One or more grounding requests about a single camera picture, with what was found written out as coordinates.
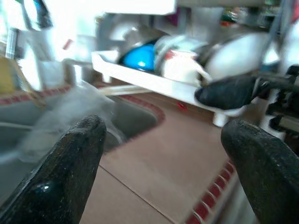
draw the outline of dish rack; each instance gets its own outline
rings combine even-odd
[[[213,123],[218,127],[223,127],[229,117],[239,116],[245,110],[245,106],[240,109],[224,111],[200,104],[194,97],[197,87],[115,64],[115,60],[111,59],[114,54],[115,52],[113,50],[93,52],[93,69],[102,74],[103,81],[106,83],[110,83],[112,82],[112,78],[116,78],[133,86],[143,88],[139,91],[132,88],[132,91],[128,91],[128,94],[156,92],[181,102],[212,111],[214,112]]]

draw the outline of stainless steel sink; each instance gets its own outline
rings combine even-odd
[[[53,106],[61,95],[46,98],[49,106]],[[126,140],[150,129],[158,122],[158,117],[142,106],[138,106],[122,98],[111,98],[116,102],[116,110],[112,122],[125,135]],[[33,126],[45,111],[37,108],[32,101],[0,106],[0,122],[9,122]],[[36,166],[18,159],[16,144],[29,130],[0,127],[0,206],[13,192],[22,179]],[[104,148],[106,153],[119,145],[118,140],[107,134]]]

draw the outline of white dish rack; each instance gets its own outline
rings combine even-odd
[[[198,103],[194,98],[197,87],[115,64],[116,58],[117,52],[115,51],[95,51],[92,53],[93,68],[102,73],[103,81],[106,83],[110,83],[112,78],[116,78],[145,89],[143,91],[128,91],[128,94],[152,91],[212,111],[215,113],[213,123],[218,127],[224,126],[229,117],[236,117],[245,109],[245,107],[242,107],[224,111],[205,106]]]

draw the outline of sink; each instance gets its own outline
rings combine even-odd
[[[53,106],[67,88],[47,90],[46,102]],[[116,102],[116,109],[112,118],[114,126],[122,131],[125,141],[158,125],[164,118],[163,112],[142,100],[131,96],[111,97]],[[0,99],[0,122],[16,123],[33,126],[45,113],[37,108],[26,95]],[[38,163],[25,163],[18,159],[16,144],[29,132],[29,130],[0,127],[0,206],[16,189],[18,184],[33,170]],[[107,132],[104,149],[106,153],[119,146],[119,141],[110,132]]]

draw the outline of sink basin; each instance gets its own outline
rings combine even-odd
[[[45,91],[46,102],[53,106],[66,89]],[[126,141],[140,133],[149,130],[163,120],[163,112],[144,101],[131,96],[121,98],[112,97],[116,102],[116,110],[112,122],[122,131]],[[27,126],[33,126],[45,111],[37,108],[26,95],[0,99],[0,122],[9,122]],[[14,191],[26,175],[37,166],[37,163],[24,163],[18,159],[19,152],[15,150],[16,144],[30,130],[0,127],[0,206]],[[106,153],[119,146],[119,141],[111,133],[107,132],[104,149]]]

